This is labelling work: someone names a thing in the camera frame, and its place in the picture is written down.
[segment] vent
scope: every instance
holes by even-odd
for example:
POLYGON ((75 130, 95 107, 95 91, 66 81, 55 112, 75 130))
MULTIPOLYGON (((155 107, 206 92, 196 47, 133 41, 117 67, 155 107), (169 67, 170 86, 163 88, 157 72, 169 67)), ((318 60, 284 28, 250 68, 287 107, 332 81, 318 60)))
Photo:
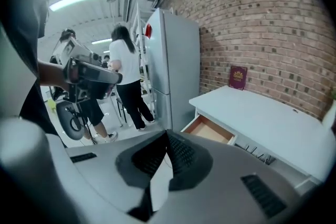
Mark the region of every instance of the vent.
POLYGON ((259 204, 267 218, 271 218, 286 208, 280 198, 257 175, 241 178, 253 198, 259 204))
POLYGON ((130 0, 124 0, 124 10, 122 11, 122 19, 124 22, 128 21, 128 11, 130 8, 130 0))

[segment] refrigerator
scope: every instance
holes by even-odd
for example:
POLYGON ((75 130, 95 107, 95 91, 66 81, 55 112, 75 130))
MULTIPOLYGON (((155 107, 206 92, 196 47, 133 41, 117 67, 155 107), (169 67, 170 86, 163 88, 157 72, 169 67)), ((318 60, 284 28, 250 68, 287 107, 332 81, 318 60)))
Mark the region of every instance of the refrigerator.
POLYGON ((194 118, 189 100, 199 93, 198 24, 158 8, 147 28, 151 28, 144 39, 155 120, 164 129, 180 131, 194 118))

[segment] open drawer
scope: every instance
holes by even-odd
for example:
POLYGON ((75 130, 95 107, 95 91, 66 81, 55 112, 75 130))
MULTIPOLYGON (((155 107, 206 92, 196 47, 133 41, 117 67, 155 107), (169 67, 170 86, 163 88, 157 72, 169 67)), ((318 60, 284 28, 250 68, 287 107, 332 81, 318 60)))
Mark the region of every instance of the open drawer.
POLYGON ((198 135, 224 144, 234 144, 235 136, 202 115, 195 117, 183 133, 198 135))

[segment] red book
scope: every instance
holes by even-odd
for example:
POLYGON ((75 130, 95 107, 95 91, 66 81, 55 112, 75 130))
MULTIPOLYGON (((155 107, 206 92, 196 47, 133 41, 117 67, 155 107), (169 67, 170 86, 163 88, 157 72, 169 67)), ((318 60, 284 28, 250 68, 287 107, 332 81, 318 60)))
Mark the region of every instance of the red book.
POLYGON ((247 67, 231 66, 229 87, 243 90, 246 83, 247 67))

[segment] black pants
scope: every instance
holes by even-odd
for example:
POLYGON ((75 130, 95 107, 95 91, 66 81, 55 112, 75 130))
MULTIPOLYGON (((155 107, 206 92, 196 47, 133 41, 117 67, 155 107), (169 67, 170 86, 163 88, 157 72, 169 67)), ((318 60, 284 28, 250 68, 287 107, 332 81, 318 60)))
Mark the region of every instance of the black pants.
POLYGON ((117 91, 124 107, 134 122, 135 128, 140 129, 145 127, 141 115, 147 121, 154 120, 151 111, 142 100, 140 80, 125 85, 117 85, 117 91))

